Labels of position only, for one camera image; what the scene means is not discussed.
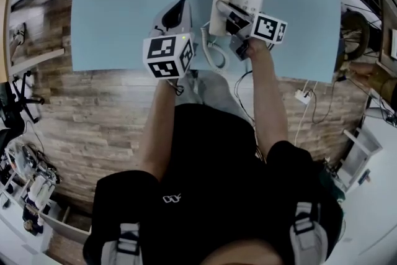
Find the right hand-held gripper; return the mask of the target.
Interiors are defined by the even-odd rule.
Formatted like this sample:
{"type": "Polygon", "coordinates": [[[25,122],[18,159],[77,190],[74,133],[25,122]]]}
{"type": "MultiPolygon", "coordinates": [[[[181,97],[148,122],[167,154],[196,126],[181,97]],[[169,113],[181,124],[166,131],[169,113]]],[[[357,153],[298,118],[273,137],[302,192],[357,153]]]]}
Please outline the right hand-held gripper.
{"type": "Polygon", "coordinates": [[[228,17],[226,32],[231,35],[230,49],[239,61],[248,58],[246,52],[250,38],[257,38],[273,45],[283,42],[288,27],[287,22],[263,13],[249,18],[252,14],[222,0],[217,0],[216,8],[223,17],[228,17]],[[237,15],[235,20],[229,17],[232,13],[237,15]]]}

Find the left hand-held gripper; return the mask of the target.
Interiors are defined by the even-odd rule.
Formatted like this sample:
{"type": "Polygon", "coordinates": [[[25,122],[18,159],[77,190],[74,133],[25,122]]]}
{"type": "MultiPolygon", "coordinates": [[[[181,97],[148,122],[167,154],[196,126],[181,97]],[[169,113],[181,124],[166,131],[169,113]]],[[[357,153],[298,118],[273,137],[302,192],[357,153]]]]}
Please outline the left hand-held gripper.
{"type": "Polygon", "coordinates": [[[154,18],[153,28],[143,41],[144,66],[155,79],[184,77],[195,55],[189,0],[167,5],[154,18]],[[179,31],[172,29],[181,20],[183,28],[179,31]]]}

